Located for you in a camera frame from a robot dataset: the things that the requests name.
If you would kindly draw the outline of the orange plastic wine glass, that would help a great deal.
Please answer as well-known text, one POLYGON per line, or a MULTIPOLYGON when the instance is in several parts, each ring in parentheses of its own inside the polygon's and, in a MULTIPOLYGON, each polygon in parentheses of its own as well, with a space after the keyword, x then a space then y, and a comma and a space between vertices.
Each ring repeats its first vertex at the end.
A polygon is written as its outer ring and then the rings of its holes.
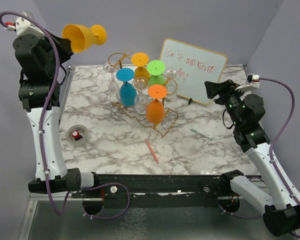
POLYGON ((152 124, 159 124, 164 119, 165 109, 160 99, 164 99, 167 95, 167 89, 160 84, 153 84, 148 88, 148 95, 153 100, 147 105, 146 119, 152 124))

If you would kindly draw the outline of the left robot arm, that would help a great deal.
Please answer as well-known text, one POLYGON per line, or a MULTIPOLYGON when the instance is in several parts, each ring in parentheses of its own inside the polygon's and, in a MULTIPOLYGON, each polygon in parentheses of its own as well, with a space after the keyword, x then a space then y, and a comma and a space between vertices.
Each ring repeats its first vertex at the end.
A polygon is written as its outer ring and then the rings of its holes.
POLYGON ((18 36, 13 42, 15 57, 26 79, 20 80, 18 92, 29 119, 36 155, 35 178, 28 183, 31 193, 46 194, 78 191, 96 197, 101 186, 92 172, 68 169, 59 134, 60 84, 55 74, 62 63, 73 55, 68 39, 34 34, 18 36))

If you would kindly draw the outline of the blue plastic wine glass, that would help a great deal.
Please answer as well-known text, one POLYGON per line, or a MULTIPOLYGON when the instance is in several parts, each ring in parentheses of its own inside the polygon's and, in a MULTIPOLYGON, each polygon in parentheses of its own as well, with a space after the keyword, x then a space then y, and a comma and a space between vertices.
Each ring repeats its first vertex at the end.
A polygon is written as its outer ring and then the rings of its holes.
POLYGON ((119 92, 122 105, 126 107, 133 106, 135 104, 134 99, 137 96, 137 91, 132 84, 129 83, 129 81, 134 78, 134 71, 130 68, 124 67, 117 71, 116 78, 123 82, 119 92))

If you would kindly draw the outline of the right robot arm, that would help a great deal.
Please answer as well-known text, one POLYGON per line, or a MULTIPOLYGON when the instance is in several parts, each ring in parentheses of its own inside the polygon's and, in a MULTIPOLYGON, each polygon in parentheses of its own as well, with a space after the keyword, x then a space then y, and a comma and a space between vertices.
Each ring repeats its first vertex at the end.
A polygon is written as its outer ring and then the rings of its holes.
POLYGON ((236 143, 256 166, 269 192, 265 193, 238 170, 222 174, 220 191, 226 196, 236 193, 249 202, 272 235, 296 235, 300 231, 300 192, 283 170, 273 152, 273 143, 260 125, 266 113, 263 99, 256 94, 244 95, 241 86, 232 80, 206 81, 204 85, 207 97, 225 106, 236 143))

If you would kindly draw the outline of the clear tall wine glass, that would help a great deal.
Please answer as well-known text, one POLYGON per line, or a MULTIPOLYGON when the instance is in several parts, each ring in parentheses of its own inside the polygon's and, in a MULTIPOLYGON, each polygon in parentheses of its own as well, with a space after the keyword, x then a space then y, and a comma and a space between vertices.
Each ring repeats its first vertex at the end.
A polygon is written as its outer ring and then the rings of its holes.
POLYGON ((111 81, 108 88, 109 98, 112 103, 117 103, 120 100, 120 88, 115 81, 115 73, 118 69, 115 67, 115 61, 105 62, 103 70, 111 74, 111 81))

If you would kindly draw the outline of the yellow plastic wine glass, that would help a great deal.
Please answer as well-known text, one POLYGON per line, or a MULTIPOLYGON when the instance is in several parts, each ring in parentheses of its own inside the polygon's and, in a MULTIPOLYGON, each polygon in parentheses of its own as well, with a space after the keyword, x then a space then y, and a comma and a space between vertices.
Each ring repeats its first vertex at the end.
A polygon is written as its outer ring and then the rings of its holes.
POLYGON ((149 56, 144 52, 137 52, 131 57, 131 63, 136 66, 134 70, 135 78, 150 78, 150 74, 146 68, 146 65, 149 62, 149 56))
POLYGON ((74 53, 80 53, 92 45, 103 45, 107 40, 107 32, 98 24, 91 27, 68 24, 62 30, 62 38, 70 40, 70 47, 74 53))

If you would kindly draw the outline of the green plastic wine glass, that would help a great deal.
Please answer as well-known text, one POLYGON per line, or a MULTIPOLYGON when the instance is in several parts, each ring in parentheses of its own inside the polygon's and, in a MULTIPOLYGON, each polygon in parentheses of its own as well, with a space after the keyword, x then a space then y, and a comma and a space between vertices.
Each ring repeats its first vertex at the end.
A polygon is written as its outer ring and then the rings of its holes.
POLYGON ((165 71, 165 64, 160 60, 152 60, 147 64, 147 71, 150 74, 150 78, 148 80, 148 85, 163 85, 165 83, 165 79, 163 77, 163 73, 165 71))

